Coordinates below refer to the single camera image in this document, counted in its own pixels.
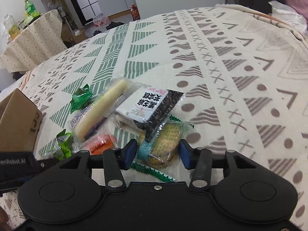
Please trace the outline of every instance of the gripper logo text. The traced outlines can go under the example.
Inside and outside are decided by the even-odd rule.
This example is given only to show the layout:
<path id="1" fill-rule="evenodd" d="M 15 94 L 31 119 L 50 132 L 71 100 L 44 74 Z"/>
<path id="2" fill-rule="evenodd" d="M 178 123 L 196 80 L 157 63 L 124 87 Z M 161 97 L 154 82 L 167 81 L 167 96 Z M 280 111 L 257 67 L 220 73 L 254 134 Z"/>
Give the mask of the gripper logo text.
<path id="1" fill-rule="evenodd" d="M 0 165 L 17 165 L 17 164 L 26 164 L 26 159 L 6 159 L 0 160 Z"/>

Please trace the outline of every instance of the glass jar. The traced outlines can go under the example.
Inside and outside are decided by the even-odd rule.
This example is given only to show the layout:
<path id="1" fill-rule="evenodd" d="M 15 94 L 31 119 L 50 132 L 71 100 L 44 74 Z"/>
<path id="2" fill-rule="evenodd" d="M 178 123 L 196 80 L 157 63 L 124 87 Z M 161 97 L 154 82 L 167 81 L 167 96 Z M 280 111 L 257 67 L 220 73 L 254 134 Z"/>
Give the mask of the glass jar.
<path id="1" fill-rule="evenodd" d="M 4 26 L 7 29 L 7 31 L 9 32 L 9 35 L 11 36 L 11 39 L 14 40 L 16 38 L 16 36 L 18 36 L 20 34 L 20 30 L 17 27 L 13 16 L 9 16 L 6 15 L 4 17 Z"/>

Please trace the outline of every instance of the cardboard box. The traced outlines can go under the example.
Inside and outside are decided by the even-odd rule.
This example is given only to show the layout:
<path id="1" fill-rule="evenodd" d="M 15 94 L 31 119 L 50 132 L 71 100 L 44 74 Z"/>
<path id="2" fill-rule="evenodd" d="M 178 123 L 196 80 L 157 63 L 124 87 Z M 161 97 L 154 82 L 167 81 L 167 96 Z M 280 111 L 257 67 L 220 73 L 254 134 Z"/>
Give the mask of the cardboard box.
<path id="1" fill-rule="evenodd" d="M 75 43 L 77 44 L 77 43 L 81 43 L 82 41 L 84 41 L 88 38 L 86 36 L 84 29 L 81 29 L 79 35 L 77 35 L 77 36 L 73 35 L 73 39 L 74 39 Z"/>
<path id="2" fill-rule="evenodd" d="M 0 102 L 0 151 L 33 151 L 42 112 L 19 89 Z"/>
<path id="3" fill-rule="evenodd" d="M 70 32 L 70 29 L 66 24 L 62 25 L 61 39 L 62 41 L 69 41 L 69 42 L 74 41 L 73 35 Z"/>

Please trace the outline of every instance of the plastic bottle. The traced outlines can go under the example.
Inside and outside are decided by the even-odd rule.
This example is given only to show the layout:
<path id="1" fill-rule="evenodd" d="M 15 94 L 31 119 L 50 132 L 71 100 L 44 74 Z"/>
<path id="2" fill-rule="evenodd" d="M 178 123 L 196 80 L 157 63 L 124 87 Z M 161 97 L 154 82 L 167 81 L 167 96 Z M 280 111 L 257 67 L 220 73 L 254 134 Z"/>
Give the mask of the plastic bottle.
<path id="1" fill-rule="evenodd" d="M 25 0 L 25 11 L 28 16 L 37 17 L 40 15 L 40 13 L 36 11 L 33 2 L 29 0 Z"/>
<path id="2" fill-rule="evenodd" d="M 133 20 L 140 20 L 140 15 L 137 7 L 135 5 L 131 6 L 131 16 L 133 17 Z"/>
<path id="3" fill-rule="evenodd" d="M 3 23 L 4 23 L 5 28 L 9 32 L 11 39 L 14 40 L 16 38 L 16 36 L 18 36 L 20 34 L 20 30 L 17 27 L 13 16 L 6 15 L 4 17 Z"/>

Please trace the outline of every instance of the red bottle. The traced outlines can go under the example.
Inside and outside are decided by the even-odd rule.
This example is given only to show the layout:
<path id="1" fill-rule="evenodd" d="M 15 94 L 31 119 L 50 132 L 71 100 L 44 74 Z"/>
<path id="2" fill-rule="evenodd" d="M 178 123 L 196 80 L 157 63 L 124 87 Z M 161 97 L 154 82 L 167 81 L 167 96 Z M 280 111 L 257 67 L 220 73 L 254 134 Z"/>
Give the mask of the red bottle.
<path id="1" fill-rule="evenodd" d="M 135 5 L 131 6 L 131 16 L 133 17 L 134 21 L 140 20 L 140 15 L 139 15 L 138 9 Z"/>

